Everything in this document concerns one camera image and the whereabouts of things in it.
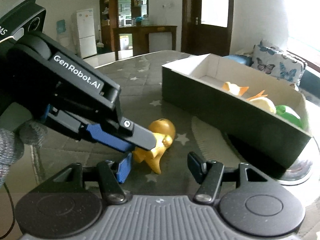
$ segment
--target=wooden table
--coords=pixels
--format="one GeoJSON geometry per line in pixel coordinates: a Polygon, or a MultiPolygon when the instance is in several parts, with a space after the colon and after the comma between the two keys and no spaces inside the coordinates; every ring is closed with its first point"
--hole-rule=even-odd
{"type": "Polygon", "coordinates": [[[113,37],[115,42],[115,56],[119,60],[118,51],[120,51],[119,34],[131,33],[133,55],[138,56],[149,53],[149,33],[172,34],[172,50],[176,50],[177,27],[167,25],[141,25],[141,26],[123,26],[113,28],[113,37]]]}

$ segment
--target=butterfly pillow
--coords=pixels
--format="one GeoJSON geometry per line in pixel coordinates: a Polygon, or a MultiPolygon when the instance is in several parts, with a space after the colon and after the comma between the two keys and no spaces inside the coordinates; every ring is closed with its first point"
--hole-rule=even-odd
{"type": "Polygon", "coordinates": [[[299,85],[305,71],[305,64],[297,57],[272,48],[256,45],[253,50],[252,67],[273,77],[299,85]]]}
{"type": "Polygon", "coordinates": [[[279,52],[284,52],[282,49],[280,49],[278,46],[274,45],[271,41],[268,40],[262,40],[260,41],[260,44],[263,45],[264,47],[269,47],[271,49],[274,49],[279,52]]]}
{"type": "Polygon", "coordinates": [[[275,49],[263,46],[262,42],[259,45],[253,47],[253,55],[251,65],[252,68],[263,71],[266,74],[271,74],[272,70],[276,67],[273,57],[278,54],[279,51],[275,49]]]}

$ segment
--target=white cardboard box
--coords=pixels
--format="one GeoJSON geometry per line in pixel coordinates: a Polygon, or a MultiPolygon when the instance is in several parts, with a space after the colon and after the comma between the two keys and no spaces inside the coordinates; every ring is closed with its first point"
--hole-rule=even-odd
{"type": "Polygon", "coordinates": [[[163,65],[163,98],[289,168],[312,137],[304,96],[284,80],[213,54],[163,65]],[[222,89],[224,82],[248,86],[242,96],[222,89]],[[246,98],[265,90],[277,105],[291,107],[303,129],[258,108],[246,98]]]}

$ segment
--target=white refrigerator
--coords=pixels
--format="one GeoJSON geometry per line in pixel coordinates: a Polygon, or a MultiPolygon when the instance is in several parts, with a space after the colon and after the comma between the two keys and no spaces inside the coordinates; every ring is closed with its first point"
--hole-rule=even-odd
{"type": "Polygon", "coordinates": [[[97,54],[93,9],[76,11],[72,17],[76,52],[81,58],[97,54]]]}

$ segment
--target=gray glove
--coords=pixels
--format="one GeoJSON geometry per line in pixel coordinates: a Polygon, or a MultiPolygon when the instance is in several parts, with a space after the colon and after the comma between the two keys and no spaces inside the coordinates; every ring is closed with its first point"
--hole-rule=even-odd
{"type": "Polygon", "coordinates": [[[16,133],[0,128],[0,187],[10,166],[23,156],[23,144],[41,147],[46,134],[47,128],[33,120],[23,123],[16,133]]]}

